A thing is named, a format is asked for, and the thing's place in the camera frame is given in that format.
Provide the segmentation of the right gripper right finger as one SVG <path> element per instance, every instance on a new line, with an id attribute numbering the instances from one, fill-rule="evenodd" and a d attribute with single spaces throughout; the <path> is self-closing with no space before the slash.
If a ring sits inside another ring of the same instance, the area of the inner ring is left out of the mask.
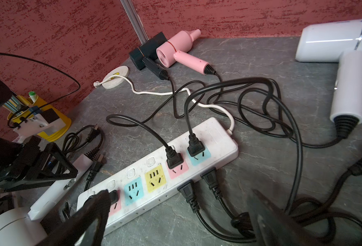
<path id="1" fill-rule="evenodd" d="M 321 246 L 258 190 L 248 195 L 248 212 L 258 246 Z"/>

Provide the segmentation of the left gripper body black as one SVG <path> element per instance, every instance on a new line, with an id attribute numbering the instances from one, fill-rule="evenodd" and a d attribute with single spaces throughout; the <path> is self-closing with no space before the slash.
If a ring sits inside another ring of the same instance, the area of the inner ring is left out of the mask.
<path id="1" fill-rule="evenodd" d="M 0 107 L 12 92 L 0 80 Z M 33 189 L 43 186 L 38 179 L 41 151 L 40 138 L 31 137 L 27 143 L 20 144 L 0 138 L 0 188 Z"/>

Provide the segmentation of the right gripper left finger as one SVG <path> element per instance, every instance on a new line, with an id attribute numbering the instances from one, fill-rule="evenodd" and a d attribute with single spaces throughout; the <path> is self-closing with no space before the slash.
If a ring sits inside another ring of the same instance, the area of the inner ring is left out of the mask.
<path id="1" fill-rule="evenodd" d="M 108 191 L 89 199 L 69 220 L 59 226 L 39 246 L 100 246 L 108 219 L 111 200 Z"/>

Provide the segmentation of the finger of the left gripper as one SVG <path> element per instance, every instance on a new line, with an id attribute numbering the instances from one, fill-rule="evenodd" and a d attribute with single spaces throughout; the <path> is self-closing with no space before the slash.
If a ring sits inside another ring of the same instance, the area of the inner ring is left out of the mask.
<path id="1" fill-rule="evenodd" d="M 24 146 L 17 158 L 0 172 L 0 188 L 5 192 L 48 187 L 55 181 L 76 178 L 74 167 L 55 143 L 43 151 Z"/>

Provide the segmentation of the white power strip coloured sockets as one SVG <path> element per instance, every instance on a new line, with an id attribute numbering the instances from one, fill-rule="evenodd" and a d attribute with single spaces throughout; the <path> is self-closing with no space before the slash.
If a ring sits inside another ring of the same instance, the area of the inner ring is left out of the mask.
<path id="1" fill-rule="evenodd" d="M 78 197 L 77 209 L 101 191 L 116 190 L 119 200 L 111 205 L 104 234 L 120 228 L 178 193 L 177 188 L 209 169 L 220 169 L 238 157 L 238 144 L 215 118 L 210 118 L 193 128 L 205 150 L 196 155 L 188 153 L 188 136 L 183 135 L 169 142 L 180 153 L 183 162 L 175 168 L 168 167 L 164 147 L 151 152 L 115 175 L 89 188 Z"/>

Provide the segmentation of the black plug with cable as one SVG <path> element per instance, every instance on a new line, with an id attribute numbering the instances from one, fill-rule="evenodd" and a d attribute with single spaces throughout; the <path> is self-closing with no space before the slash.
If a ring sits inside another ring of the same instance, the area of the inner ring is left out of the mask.
<path id="1" fill-rule="evenodd" d="M 185 101 L 184 104 L 184 112 L 185 112 L 185 119 L 188 126 L 189 131 L 189 146 L 188 146 L 188 152 L 191 155 L 196 155 L 202 152 L 203 145 L 202 142 L 198 139 L 198 137 L 193 133 L 192 126 L 189 120 L 189 104 L 192 100 L 194 100 L 196 97 L 205 94 L 210 91 L 219 90 L 220 93 L 225 93 L 224 88 L 226 87 L 232 87 L 233 90 L 241 90 L 241 94 L 237 100 L 237 103 L 235 104 L 237 106 L 237 110 L 242 118 L 242 122 L 247 124 L 250 128 L 254 129 L 255 131 L 265 134 L 265 135 L 272 135 L 271 130 L 263 130 L 262 128 L 259 128 L 253 124 L 251 124 L 246 116 L 244 115 L 244 111 L 247 110 L 249 112 L 252 112 L 256 115 L 259 115 L 262 118 L 265 118 L 269 121 L 272 121 L 273 124 L 280 125 L 281 128 L 284 131 L 284 134 L 282 135 L 275 135 L 275 137 L 282 137 L 282 138 L 289 138 L 293 139 L 296 143 L 297 148 L 297 161 L 296 161 L 296 172 L 295 172 L 295 178 L 293 181 L 293 186 L 290 192 L 289 199 L 287 201 L 286 207 L 285 207 L 285 213 L 290 214 L 292 205 L 294 204 L 296 200 L 296 196 L 298 193 L 298 189 L 301 183 L 301 176 L 302 176 L 302 168 L 303 168 L 303 144 L 301 139 L 301 133 L 299 130 L 299 127 L 288 109 L 288 107 L 283 103 L 281 96 L 280 96 L 280 90 L 278 83 L 273 79 L 268 79 L 265 77 L 247 77 L 242 79 L 235 79 L 230 81 L 224 81 L 219 82 L 213 85 L 209 85 L 203 88 L 198 89 L 197 91 L 193 92 Z M 260 93 L 265 96 L 265 99 L 262 104 L 262 112 L 254 111 L 242 104 L 243 98 L 248 93 Z M 288 126 L 286 123 L 283 122 L 280 118 L 273 118 L 269 115 L 267 111 L 267 105 L 270 101 L 273 101 L 278 106 L 278 116 L 281 117 L 282 113 L 286 115 L 290 122 L 290 126 Z"/>
<path id="2" fill-rule="evenodd" d="M 121 120 L 125 120 L 131 123 L 134 123 L 137 126 L 142 127 L 143 129 L 145 129 L 146 131 L 148 131 L 151 135 L 153 135 L 157 140 L 159 140 L 163 146 L 165 147 L 165 151 L 166 151 L 166 158 L 167 158 L 167 165 L 169 168 L 174 168 L 177 167 L 178 165 L 182 164 L 184 162 L 184 159 L 182 157 L 182 155 L 178 152 L 176 152 L 172 147 L 170 147 L 161 136 L 159 136 L 154 130 L 152 130 L 150 127 L 148 127 L 147 125 L 145 125 L 144 123 L 131 118 L 129 116 L 125 116 L 125 115 L 120 115 L 120 114 L 111 114 L 109 116 L 106 117 L 106 121 L 114 126 L 120 126 L 120 127 L 126 127 L 125 124 L 120 124 L 120 123 L 116 123 L 114 121 L 112 121 L 112 119 L 121 119 Z"/>

